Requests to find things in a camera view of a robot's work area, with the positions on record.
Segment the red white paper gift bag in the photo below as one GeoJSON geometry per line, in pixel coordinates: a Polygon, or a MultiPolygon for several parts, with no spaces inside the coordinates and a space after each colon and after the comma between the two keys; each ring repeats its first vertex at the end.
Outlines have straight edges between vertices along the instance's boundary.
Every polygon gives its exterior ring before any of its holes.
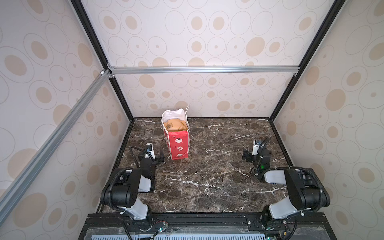
{"type": "Polygon", "coordinates": [[[187,112],[189,106],[186,109],[178,109],[177,111],[167,110],[162,115],[162,125],[164,135],[167,143],[167,147],[170,153],[171,160],[187,159],[189,157],[190,149],[190,125],[188,123],[187,112]],[[187,131],[180,132],[168,132],[165,129],[164,123],[170,119],[180,119],[186,121],[189,129],[187,131]]]}

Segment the brown snack packet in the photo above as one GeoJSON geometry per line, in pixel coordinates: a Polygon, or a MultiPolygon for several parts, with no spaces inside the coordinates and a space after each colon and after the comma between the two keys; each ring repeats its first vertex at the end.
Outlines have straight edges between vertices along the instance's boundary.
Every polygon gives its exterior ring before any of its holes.
{"type": "Polygon", "coordinates": [[[164,126],[168,132],[180,132],[187,131],[189,129],[186,121],[180,119],[170,119],[164,123],[164,126]]]}

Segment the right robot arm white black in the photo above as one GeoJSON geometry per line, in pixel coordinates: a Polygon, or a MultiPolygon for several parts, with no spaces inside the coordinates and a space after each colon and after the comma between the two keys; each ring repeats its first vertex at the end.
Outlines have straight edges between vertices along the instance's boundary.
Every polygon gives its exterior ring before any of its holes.
{"type": "Polygon", "coordinates": [[[251,175],[260,182],[284,185],[288,196],[264,207],[260,223],[267,229],[272,224],[328,207],[331,197],[319,177],[311,168],[279,167],[270,165],[271,152],[265,145],[254,145],[243,150],[242,159],[254,166],[251,175]]]}

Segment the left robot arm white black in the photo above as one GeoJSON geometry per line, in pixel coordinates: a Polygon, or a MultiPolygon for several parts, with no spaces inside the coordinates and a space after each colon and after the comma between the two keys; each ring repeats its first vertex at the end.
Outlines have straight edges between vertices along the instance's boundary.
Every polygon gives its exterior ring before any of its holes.
{"type": "Polygon", "coordinates": [[[136,168],[117,168],[101,193],[101,204],[109,206],[123,217],[152,222],[152,211],[138,197],[151,193],[156,186],[156,167],[164,162],[164,155],[142,154],[135,158],[136,168]]]}

